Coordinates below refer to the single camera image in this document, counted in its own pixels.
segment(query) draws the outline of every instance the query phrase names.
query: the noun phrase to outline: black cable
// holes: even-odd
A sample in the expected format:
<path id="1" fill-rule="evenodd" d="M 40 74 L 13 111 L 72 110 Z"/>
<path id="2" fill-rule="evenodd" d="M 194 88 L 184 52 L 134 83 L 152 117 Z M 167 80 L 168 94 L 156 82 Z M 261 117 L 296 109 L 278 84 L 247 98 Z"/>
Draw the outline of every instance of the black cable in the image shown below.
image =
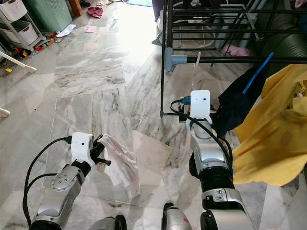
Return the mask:
<path id="1" fill-rule="evenodd" d="M 42 177 L 45 177 L 45 176 L 55 176 L 57 175 L 57 173 L 46 173 L 46 174 L 43 174 L 43 175 L 40 175 L 38 177 L 36 177 L 35 179 L 33 179 L 30 184 L 28 185 L 27 187 L 27 193 L 29 192 L 31 186 L 35 183 L 35 181 L 37 181 L 38 179 L 42 178 Z"/>
<path id="2" fill-rule="evenodd" d="M 29 166 L 29 169 L 28 169 L 28 172 L 27 172 L 27 175 L 25 177 L 25 183 L 24 183 L 24 198 L 23 198 L 23 210 L 24 210 L 24 216 L 25 218 L 27 219 L 27 222 L 28 222 L 28 226 L 30 227 L 31 226 L 31 218 L 30 218 L 30 215 L 29 215 L 29 209 L 28 209 L 28 201 L 27 201 L 27 194 L 28 194 L 28 183 L 29 183 L 29 178 L 30 178 L 30 173 L 31 173 L 31 170 L 33 168 L 33 165 L 34 163 L 37 161 L 37 159 L 43 154 L 44 151 L 46 151 L 46 149 L 48 149 L 51 145 L 53 145 L 54 143 L 58 142 L 58 141 L 61 141 L 61 140 L 64 140 L 66 142 L 70 142 L 71 143 L 71 136 L 68 136 L 68 137 L 65 137 L 65 138 L 59 138 L 59 139 L 56 139 L 52 142 L 50 142 L 49 144 L 47 144 L 40 152 L 39 154 L 34 158 L 34 160 L 31 162 L 30 166 Z"/>
<path id="3" fill-rule="evenodd" d="M 192 118 L 192 117 L 190 117 L 189 115 L 184 114 L 184 113 L 179 112 L 178 110 L 174 109 L 174 108 L 173 108 L 173 104 L 179 103 L 179 102 L 181 102 L 181 100 L 175 100 L 175 101 L 173 101 L 173 102 L 170 104 L 169 108 L 170 108 L 174 113 L 176 113 L 176 114 L 178 114 L 178 115 L 182 115 L 182 116 L 184 116 L 186 119 L 189 119 L 189 120 L 191 121 L 190 126 L 191 126 L 193 123 L 197 124 L 199 127 L 201 127 L 203 130 L 205 130 L 205 131 L 215 140 L 215 142 L 220 146 L 220 148 L 221 148 L 222 151 L 224 152 L 224 155 L 225 155 L 225 157 L 226 157 L 226 161 L 227 161 L 227 163 L 228 163 L 230 175 L 231 175 L 231 178 L 233 179 L 232 164 L 230 164 L 230 162 L 231 162 L 230 159 L 232 159 L 232 156 L 231 156 L 231 158 L 229 157 L 230 153 L 229 153 L 229 155 L 228 155 L 227 150 L 225 149 L 224 145 L 219 141 L 219 139 L 218 139 L 209 129 L 207 129 L 205 126 L 203 126 L 203 125 L 199 122 L 199 120 L 201 120 L 201 119 Z"/>
<path id="4" fill-rule="evenodd" d="M 223 142 L 226 143 L 227 148 L 228 148 L 228 152 L 229 152 L 230 163 L 232 165 L 232 163 L 233 163 L 233 155 L 232 155 L 232 149 L 231 149 L 231 146 L 230 146 L 229 142 L 225 138 L 223 138 L 223 137 L 217 136 L 217 138 L 221 139 Z"/>

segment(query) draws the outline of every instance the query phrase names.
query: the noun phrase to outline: clothes drying rack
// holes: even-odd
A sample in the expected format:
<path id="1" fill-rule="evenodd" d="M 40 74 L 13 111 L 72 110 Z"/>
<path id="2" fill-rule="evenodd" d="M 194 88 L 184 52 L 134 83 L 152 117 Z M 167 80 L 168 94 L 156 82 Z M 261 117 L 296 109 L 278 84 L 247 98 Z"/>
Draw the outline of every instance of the clothes drying rack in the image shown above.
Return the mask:
<path id="1" fill-rule="evenodd" d="M 263 53 L 264 46 L 270 36 L 276 34 L 307 34 L 305 31 L 296 29 L 296 26 L 287 30 L 271 29 L 272 22 L 277 14 L 292 14 L 301 15 L 307 14 L 307 11 L 293 11 L 293 10 L 278 10 L 279 0 L 275 0 L 271 10 L 262 10 L 259 7 L 249 8 L 244 5 L 223 5 L 218 9 L 216 7 L 190 7 L 190 0 L 184 0 L 182 6 L 173 3 L 173 0 L 164 1 L 163 10 L 163 30 L 162 30 L 162 66 L 161 66 L 161 94 L 160 94 L 160 116 L 178 115 L 175 113 L 165 113 L 163 110 L 163 96 L 164 96 L 164 75 L 166 71 L 172 71 L 176 64 L 196 63 L 197 55 L 188 55 L 191 51 L 206 51 L 221 50 L 225 46 L 227 51 L 229 46 L 236 40 L 248 41 L 249 45 L 253 46 L 255 51 L 254 56 L 232 57 L 224 55 L 212 56 L 201 55 L 199 63 L 261 63 L 266 59 Z M 252 14 L 269 14 L 269 20 L 266 29 L 256 29 L 254 26 L 255 20 L 251 19 Z M 216 19 L 226 21 L 227 23 L 216 23 Z M 199 20 L 197 23 L 189 23 L 188 20 Z M 245 20 L 247 24 L 245 29 L 241 28 L 241 23 Z M 191 38 L 191 37 L 173 37 L 175 34 L 223 34 L 224 37 L 211 38 Z M 173 47 L 174 41 L 200 41 L 200 40 L 215 40 L 222 41 L 223 45 L 220 48 L 212 47 L 196 47 L 196 48 L 182 48 Z M 281 64 L 307 64 L 307 57 L 273 57 L 270 63 Z"/>

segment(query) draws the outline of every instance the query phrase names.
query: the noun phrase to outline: pink cloth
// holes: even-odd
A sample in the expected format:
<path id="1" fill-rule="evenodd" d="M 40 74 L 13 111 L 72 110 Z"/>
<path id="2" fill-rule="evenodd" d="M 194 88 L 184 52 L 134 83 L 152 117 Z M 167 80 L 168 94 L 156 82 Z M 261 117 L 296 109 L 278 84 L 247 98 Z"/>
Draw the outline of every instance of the pink cloth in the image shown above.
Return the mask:
<path id="1" fill-rule="evenodd" d="M 87 9 L 87 13 L 95 18 L 102 17 L 102 8 L 100 7 L 90 7 Z"/>
<path id="2" fill-rule="evenodd" d="M 302 5 L 304 5 L 307 2 L 307 0 L 296 0 L 295 1 L 295 8 L 300 8 Z"/>
<path id="3" fill-rule="evenodd" d="M 224 52 L 228 49 L 229 44 L 225 45 Z M 228 53 L 231 56 L 249 56 L 249 49 L 230 45 Z"/>

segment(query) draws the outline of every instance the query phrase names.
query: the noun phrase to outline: black metal rack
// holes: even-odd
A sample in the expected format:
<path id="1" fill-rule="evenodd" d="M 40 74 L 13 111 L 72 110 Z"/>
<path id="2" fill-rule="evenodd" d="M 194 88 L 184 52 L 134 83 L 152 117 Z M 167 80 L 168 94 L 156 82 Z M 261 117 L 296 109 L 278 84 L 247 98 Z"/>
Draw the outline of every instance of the black metal rack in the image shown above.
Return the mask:
<path id="1" fill-rule="evenodd" d="M 287 29 L 272 29 L 272 22 L 274 17 L 278 14 L 289 14 L 289 15 L 302 15 L 307 14 L 307 12 L 302 11 L 293 11 L 293 10 L 278 10 L 279 0 L 274 0 L 273 7 L 271 10 L 256 10 L 251 9 L 249 6 L 244 5 L 233 5 L 227 6 L 223 5 L 219 9 L 217 7 L 197 7 L 197 8 L 189 8 L 187 7 L 187 1 L 183 1 L 183 7 L 174 6 L 173 0 L 164 1 L 164 10 L 163 10 L 163 31 L 162 31 L 162 67 L 161 67 L 161 109 L 160 116 L 164 115 L 177 115 L 174 113 L 164 113 L 163 111 L 163 96 L 164 96 L 164 74 L 165 68 L 169 69 L 169 65 L 167 62 L 169 61 L 169 53 L 167 53 L 167 49 L 171 48 L 173 51 L 211 51 L 217 50 L 216 47 L 196 47 L 196 48 L 177 48 L 173 47 L 173 41 L 198 41 L 198 40 L 215 40 L 215 41 L 223 41 L 223 45 L 221 49 L 223 49 L 228 43 L 228 48 L 224 55 L 221 56 L 208 56 L 202 55 L 200 57 L 200 63 L 261 63 L 266 58 L 263 55 L 263 49 L 267 42 L 267 39 L 270 36 L 279 35 L 279 34 L 305 34 L 307 32 L 301 31 L 297 29 L 299 24 L 296 24 L 292 28 Z M 268 23 L 265 29 L 256 29 L 253 21 L 250 18 L 251 13 L 261 13 L 261 14 L 269 14 Z M 205 23 L 187 23 L 181 22 L 178 20 L 195 20 L 201 19 L 205 20 Z M 222 20 L 233 20 L 232 23 L 214 23 L 214 19 L 222 19 Z M 245 20 L 247 22 L 247 28 L 241 27 L 241 22 Z M 177 29 L 178 26 L 189 27 L 189 29 Z M 213 29 L 196 29 L 197 26 L 214 26 Z M 226 34 L 224 38 L 213 37 L 213 38 L 190 38 L 190 37 L 180 37 L 173 38 L 175 34 L 211 34 L 211 33 L 223 33 Z M 243 37 L 238 35 L 243 35 L 245 33 L 250 34 L 249 37 Z M 244 56 L 244 57 L 232 57 L 227 56 L 229 46 L 236 40 L 248 40 L 249 45 L 253 47 L 253 51 L 255 55 L 253 56 Z M 183 58 L 183 61 L 175 64 L 185 64 L 185 63 L 195 63 L 197 60 L 196 55 L 174 55 L 171 54 L 172 57 Z M 270 63 L 283 63 L 283 64 L 307 64 L 307 57 L 284 57 L 284 56 L 275 56 L 270 60 Z"/>

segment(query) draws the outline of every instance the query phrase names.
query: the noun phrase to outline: marble floor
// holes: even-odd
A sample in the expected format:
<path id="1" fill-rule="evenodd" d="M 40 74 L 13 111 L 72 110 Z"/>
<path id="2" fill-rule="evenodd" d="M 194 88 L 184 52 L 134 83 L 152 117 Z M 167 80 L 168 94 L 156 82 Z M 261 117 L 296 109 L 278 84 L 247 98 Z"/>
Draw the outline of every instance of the marble floor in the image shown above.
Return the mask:
<path id="1" fill-rule="evenodd" d="M 71 34 L 25 60 L 38 69 L 36 73 L 19 66 L 13 66 L 11 74 L 0 69 L 0 104 L 12 113 L 0 119 L 0 230 L 27 229 L 21 202 L 28 165 L 51 140 L 75 131 L 107 133 L 133 149 L 141 195 L 130 201 L 123 186 L 113 186 L 103 169 L 91 172 L 66 229 L 88 229 L 101 218 L 121 213 L 129 230 L 158 230 L 169 200 L 186 213 L 193 229 L 200 229 L 201 187 L 189 174 L 189 136 L 176 117 L 159 116 L 161 49 L 151 44 L 156 36 L 153 11 L 125 3 L 103 10 L 101 19 L 86 13 L 76 18 Z M 96 25 L 97 30 L 85 33 L 86 25 Z M 218 106 L 218 95 L 248 68 L 199 65 L 194 87 L 210 90 L 212 103 Z M 165 75 L 165 111 L 171 101 L 189 94 L 192 72 L 193 65 L 188 64 Z M 233 147 L 239 144 L 233 133 L 227 138 Z M 49 148 L 31 177 L 58 172 L 70 162 L 68 152 L 64 143 Z M 48 182 L 36 182 L 28 195 L 31 217 Z M 236 187 L 257 230 L 306 230 L 303 175 L 283 187 L 265 183 Z"/>

